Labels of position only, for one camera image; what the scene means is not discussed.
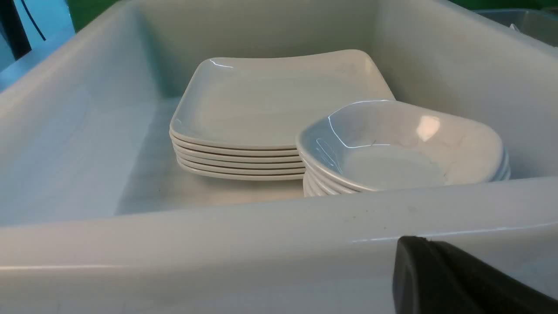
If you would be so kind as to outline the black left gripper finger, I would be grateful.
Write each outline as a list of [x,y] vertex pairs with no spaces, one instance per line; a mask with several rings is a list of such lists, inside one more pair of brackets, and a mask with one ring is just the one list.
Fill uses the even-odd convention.
[[557,300],[445,241],[402,236],[392,277],[397,314],[555,314]]

